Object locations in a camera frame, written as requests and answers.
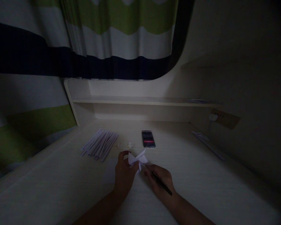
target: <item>paper straw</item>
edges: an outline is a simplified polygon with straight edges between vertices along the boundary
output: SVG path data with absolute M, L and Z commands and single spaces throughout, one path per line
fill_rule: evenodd
M 99 154 L 102 151 L 102 147 L 103 147 L 103 145 L 104 145 L 104 143 L 105 143 L 105 141 L 106 141 L 106 139 L 108 137 L 108 134 L 109 134 L 109 132 L 107 131 L 105 136 L 104 136 L 104 138 L 102 139 L 101 144 L 99 145 L 98 149 L 96 150 L 96 152 L 94 152 L 95 160 L 98 160 Z
M 106 141 L 105 141 L 104 144 L 103 144 L 102 151 L 101 151 L 100 154 L 99 154 L 99 158 L 102 158 L 103 152 L 104 152 L 104 150 L 105 150 L 105 148 L 106 148 L 106 146 L 107 146 L 107 143 L 108 143 L 108 139 L 110 139 L 110 137 L 112 136 L 112 134 L 113 134 L 113 133 L 111 133 L 111 132 L 108 133 L 108 137 L 107 137 Z
M 99 130 L 95 133 L 95 135 L 89 140 L 89 142 L 88 142 L 86 145 L 84 145 L 84 147 L 82 148 L 82 150 L 84 150 L 84 151 L 81 153 L 81 156 L 84 156 L 85 153 L 88 152 L 89 147 L 93 145 L 93 143 L 95 142 L 95 140 L 98 138 L 99 135 L 102 134 L 103 131 L 104 131 L 103 129 L 99 129 Z
M 112 144 L 110 145 L 109 149 L 107 150 L 107 152 L 104 154 L 103 158 L 101 159 L 101 162 L 104 162 L 105 158 L 107 157 L 107 155 L 109 154 L 113 144 L 115 143 L 116 139 L 118 138 L 118 134 L 116 134 L 115 139 L 112 141 Z
M 97 136 L 97 134 L 101 131 L 102 129 L 97 130 L 97 132 L 93 135 L 93 137 L 81 148 L 81 150 L 84 150 L 84 148 L 95 139 L 95 137 Z
M 108 140 L 108 142 L 106 143 L 106 146 L 104 148 L 104 151 L 102 153 L 102 156 L 104 156 L 104 154 L 106 153 L 107 149 L 110 147 L 112 141 L 116 138 L 117 133 L 112 133 L 112 136 L 110 137 L 110 139 Z
M 94 143 L 94 145 L 90 148 L 89 152 L 88 152 L 88 155 L 91 155 L 93 156 L 95 150 L 98 148 L 98 146 L 100 145 L 101 143 L 101 140 L 104 138 L 105 134 L 106 134 L 107 131 L 104 131 L 100 137 L 98 137 L 98 139 L 96 140 L 96 142 Z

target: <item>white desk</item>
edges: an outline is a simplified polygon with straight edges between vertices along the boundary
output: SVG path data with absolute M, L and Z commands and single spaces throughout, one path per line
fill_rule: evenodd
M 121 150 L 112 148 L 104 163 L 80 156 L 80 148 L 99 128 L 118 132 L 116 143 L 123 144 Z M 7 187 L 0 193 L 0 224 L 71 224 L 112 190 L 113 185 L 101 184 L 109 158 L 117 157 L 128 141 L 134 144 L 134 155 L 143 149 L 142 130 L 152 130 L 156 142 L 156 148 L 146 151 L 148 160 L 167 168 L 177 192 L 216 224 L 276 224 L 281 219 L 277 210 L 228 169 L 230 159 L 220 161 L 190 133 L 197 131 L 190 124 L 95 120 L 0 181 L 0 189 Z M 257 180 L 240 170 L 249 180 L 251 176 Z M 267 191 L 261 181 L 254 182 Z M 175 223 L 138 175 L 112 220 L 112 224 Z

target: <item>forearm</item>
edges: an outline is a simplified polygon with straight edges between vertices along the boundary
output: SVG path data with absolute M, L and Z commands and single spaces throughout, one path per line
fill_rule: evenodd
M 124 200 L 124 196 L 112 191 L 81 216 L 74 225 L 108 224 Z
M 175 193 L 173 197 L 165 206 L 179 224 L 214 224 L 179 194 Z

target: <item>power outlet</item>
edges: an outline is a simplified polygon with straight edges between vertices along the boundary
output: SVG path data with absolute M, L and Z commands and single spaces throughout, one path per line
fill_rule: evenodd
M 231 130 L 235 128 L 240 120 L 240 117 L 219 111 L 217 109 L 213 109 L 211 113 L 218 115 L 218 119 L 216 120 L 217 123 L 222 124 L 224 127 L 227 127 Z

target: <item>pen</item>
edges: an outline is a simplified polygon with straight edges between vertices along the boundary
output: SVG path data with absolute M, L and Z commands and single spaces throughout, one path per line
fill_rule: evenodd
M 146 168 L 151 172 L 152 176 L 154 177 L 154 179 L 156 180 L 156 182 L 163 188 L 165 189 L 165 191 L 167 193 L 169 193 L 169 195 L 173 195 L 173 193 L 170 191 L 170 189 L 161 181 L 161 179 L 156 175 L 156 173 L 154 173 L 153 171 L 151 171 L 147 165 Z

